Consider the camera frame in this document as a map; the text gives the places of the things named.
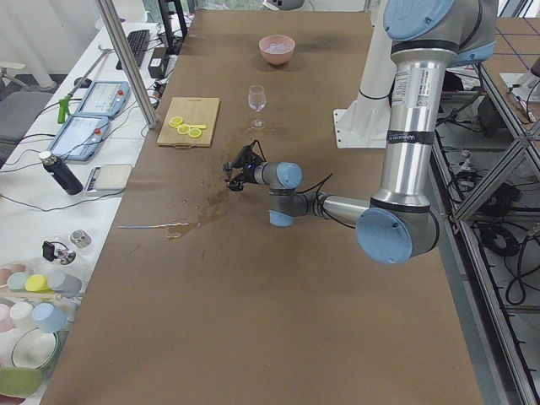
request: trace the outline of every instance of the cutting board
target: cutting board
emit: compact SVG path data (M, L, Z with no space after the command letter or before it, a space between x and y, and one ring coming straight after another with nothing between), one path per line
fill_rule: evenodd
M197 146L208 148L212 144L213 129L218 118L219 98L173 97L158 136L159 146ZM181 116L185 124L206 125L199 138L180 135L169 126L173 116Z

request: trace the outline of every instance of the keyboard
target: keyboard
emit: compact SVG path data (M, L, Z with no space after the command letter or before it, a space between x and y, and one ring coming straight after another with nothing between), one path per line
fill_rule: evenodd
M143 64L144 53L146 52L146 46L150 41L150 30L138 30L132 31L127 36L127 43L132 50L135 62L140 68ZM116 64L116 70L122 70L122 62L118 61Z

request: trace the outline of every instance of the pink bowl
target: pink bowl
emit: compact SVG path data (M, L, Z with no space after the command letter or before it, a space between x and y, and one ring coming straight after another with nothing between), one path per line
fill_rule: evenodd
M285 35L265 36L259 41L259 50L265 61L272 65L281 65L293 57L296 44Z

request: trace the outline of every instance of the white table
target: white table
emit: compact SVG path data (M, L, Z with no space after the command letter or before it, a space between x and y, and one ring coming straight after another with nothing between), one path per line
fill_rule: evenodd
M151 40L157 37L156 24L124 23L123 26L126 33L132 30L148 29ZM148 47L151 48L157 44L158 41L154 40L150 42ZM102 29L94 38L73 70L52 96L49 105L58 102L72 90L74 80L83 76L88 67L100 55L98 45L104 48L112 47L106 29ZM155 80L150 78L147 69L151 54L151 50L147 51L139 69L147 88L151 87ZM175 61L174 58L171 59L169 69L173 68ZM96 67L89 78L92 80L127 81L124 71L116 70L117 61L116 54L111 53ZM79 89L73 98L82 98L85 91L86 89ZM76 107L76 102L73 102L70 105L70 110L75 111ZM122 114L111 123L110 131L114 131L114 133L103 142L91 160L84 164L69 164L72 172L83 184L90 171L96 166L106 164L135 165L148 128L133 94L130 95L122 111ZM27 136L36 133L56 134L61 127L57 124L57 113L58 107L56 106L41 114L27 132ZM14 200L41 208L64 207L91 198L85 196L83 192L76 196L69 196L46 173L37 153L27 151L28 149L47 150L51 140L51 137L42 136L28 138L21 142L10 156L7 164L0 170L0 193ZM8 172L32 164L37 165ZM122 195L107 197L99 201L85 202L72 208L48 213L0 198L2 229L0 232L0 266L22 262L30 265L35 273L47 273L53 268L58 268L68 273L74 273L85 283L88 282L121 198ZM68 236L74 230L85 230L92 239L90 246L78 250L78 258L75 262L68 266L62 266L51 264L41 257L41 245L44 240L68 240ZM0 333L0 363L10 365L11 351L20 336L21 333L18 330ZM45 389L46 384L43 384L36 394L27 398L23 403L39 403Z

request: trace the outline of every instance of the black bottle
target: black bottle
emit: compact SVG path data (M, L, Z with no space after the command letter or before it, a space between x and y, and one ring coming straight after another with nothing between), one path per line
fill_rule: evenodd
M54 180L62 186L67 194L73 196L83 190L81 182L75 177L73 172L68 168L68 165L66 165L62 159L48 150L40 152L39 156L45 170L51 173Z

